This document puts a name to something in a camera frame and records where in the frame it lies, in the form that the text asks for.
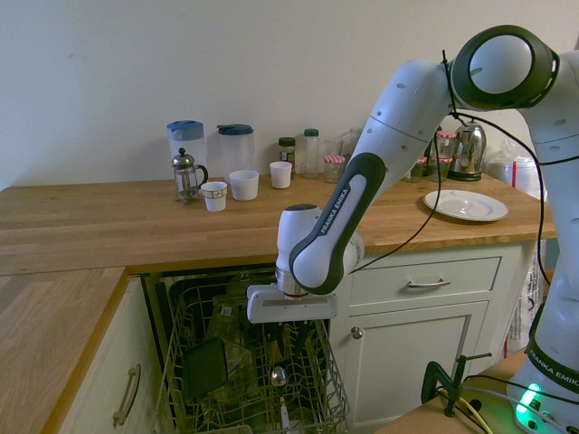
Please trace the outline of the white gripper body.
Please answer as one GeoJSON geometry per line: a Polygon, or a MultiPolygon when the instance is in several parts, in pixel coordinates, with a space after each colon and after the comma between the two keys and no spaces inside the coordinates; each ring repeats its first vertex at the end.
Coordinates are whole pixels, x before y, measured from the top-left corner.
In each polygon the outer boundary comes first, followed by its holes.
{"type": "Polygon", "coordinates": [[[248,286],[247,298],[246,315],[252,324],[332,319],[338,313],[335,294],[291,296],[270,284],[248,286]]]}

